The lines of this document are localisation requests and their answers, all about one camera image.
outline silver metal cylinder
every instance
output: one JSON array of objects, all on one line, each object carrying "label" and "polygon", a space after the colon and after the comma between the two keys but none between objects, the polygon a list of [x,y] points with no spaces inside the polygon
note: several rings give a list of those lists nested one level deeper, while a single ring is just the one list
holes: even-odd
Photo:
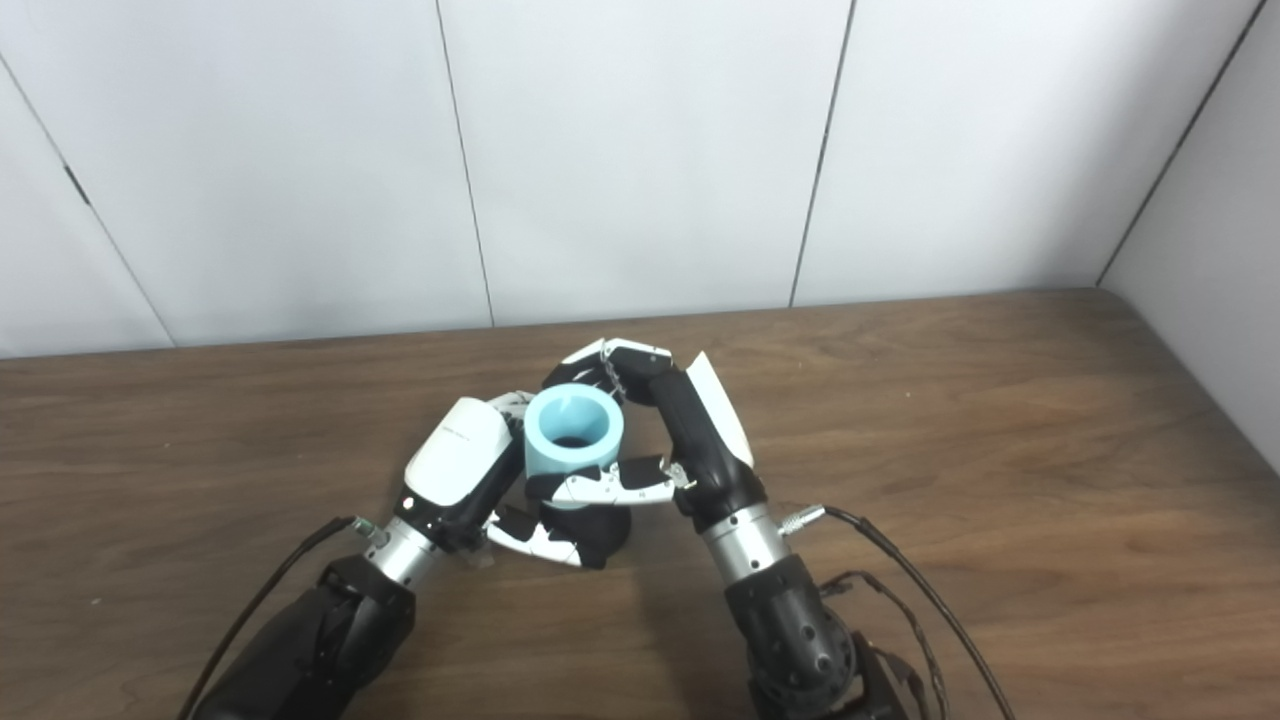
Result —
[{"label": "silver metal cylinder", "polygon": [[763,503],[744,507],[703,530],[703,542],[712,551],[716,568],[726,585],[759,573],[791,555],[777,524]]},{"label": "silver metal cylinder", "polygon": [[392,518],[385,529],[381,544],[369,546],[365,557],[388,578],[413,589],[445,553],[399,518]]}]

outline robotic arm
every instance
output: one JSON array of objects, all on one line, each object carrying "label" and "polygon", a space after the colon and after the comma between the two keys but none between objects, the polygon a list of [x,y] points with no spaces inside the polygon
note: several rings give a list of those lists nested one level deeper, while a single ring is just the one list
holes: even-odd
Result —
[{"label": "robotic arm", "polygon": [[[330,720],[413,629],[415,591],[440,560],[477,550],[522,469],[529,393],[454,404],[404,470],[394,515],[271,618],[196,707],[197,720]],[[180,720],[186,720],[186,712]]]},{"label": "robotic arm", "polygon": [[[605,473],[545,478],[530,482],[530,497],[655,502],[669,496],[692,519],[724,582],[724,600],[746,641],[759,717],[908,717],[900,684],[882,657],[823,605],[804,561],[769,516],[746,433],[705,354],[681,370],[669,351],[602,340],[566,357],[544,387],[559,382],[585,382],[620,402],[657,406],[672,439],[671,462],[643,459]],[[617,487],[611,491],[611,484]],[[645,495],[618,492],[628,486],[644,487]],[[859,676],[861,694],[842,702]]]},{"label": "robotic arm", "polygon": [[[672,438],[671,460],[641,457],[534,475],[526,483],[530,498],[673,501],[692,520],[724,583],[726,603],[746,641],[749,691],[762,720],[909,716],[901,682],[918,685],[919,679],[900,659],[851,633],[823,603],[827,585],[820,591],[814,584],[785,539],[813,518],[780,527],[769,516],[746,434],[705,355],[681,370],[666,350],[600,340],[566,357],[544,387],[566,382],[595,386],[618,402],[655,406]],[[339,717],[408,635],[415,591],[431,570],[447,555],[479,550],[486,538],[548,560],[603,568],[605,559],[568,529],[499,507],[524,469],[524,416],[531,398],[512,392],[488,402],[458,400],[408,462],[387,528],[371,529],[365,552],[330,562],[315,587],[269,620],[195,717]],[[861,692],[846,700],[855,679]],[[928,717],[923,706],[922,715]],[[187,720],[186,711],[179,720]]]}]

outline white wall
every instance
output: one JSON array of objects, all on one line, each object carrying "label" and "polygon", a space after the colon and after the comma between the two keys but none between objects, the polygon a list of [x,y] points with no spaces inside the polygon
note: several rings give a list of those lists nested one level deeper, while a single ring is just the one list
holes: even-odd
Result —
[{"label": "white wall", "polygon": [[849,0],[442,12],[499,324],[787,304]]},{"label": "white wall", "polygon": [[860,1],[796,304],[1092,286],[1254,4]]},{"label": "white wall", "polygon": [[1280,8],[1263,8],[1103,287],[1280,468]]},{"label": "white wall", "polygon": [[0,67],[0,357],[168,346]]},{"label": "white wall", "polygon": [[849,0],[0,0],[0,352],[1092,284],[1252,6],[861,0],[801,265]]},{"label": "white wall", "polygon": [[180,345],[489,323],[435,6],[0,0]]}]

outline wooden table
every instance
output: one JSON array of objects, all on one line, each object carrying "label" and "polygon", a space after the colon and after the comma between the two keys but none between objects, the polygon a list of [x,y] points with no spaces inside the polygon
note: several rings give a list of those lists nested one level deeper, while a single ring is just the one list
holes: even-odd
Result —
[{"label": "wooden table", "polygon": [[[1024,720],[1280,717],[1280,486],[1092,290],[0,363],[0,715],[172,716],[302,536],[388,515],[456,397],[532,389],[600,336],[686,363],[705,348],[774,512],[876,520]],[[667,448],[653,411],[628,409],[628,433],[631,452]],[[819,579],[864,568],[897,587],[955,716],[995,716],[888,560],[833,521],[792,546]],[[326,546],[264,610],[360,547]],[[835,605],[919,664],[883,598]],[[419,618],[348,717],[750,717],[742,642],[675,507],[637,510],[600,573],[460,561]]]}]

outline light blue cup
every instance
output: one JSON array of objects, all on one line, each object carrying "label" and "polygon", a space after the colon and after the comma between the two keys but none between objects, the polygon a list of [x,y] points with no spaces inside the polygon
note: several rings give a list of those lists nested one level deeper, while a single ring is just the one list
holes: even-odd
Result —
[{"label": "light blue cup", "polygon": [[[577,442],[566,442],[571,438]],[[566,383],[534,396],[525,410],[525,473],[608,468],[622,445],[622,409],[604,391]]]}]

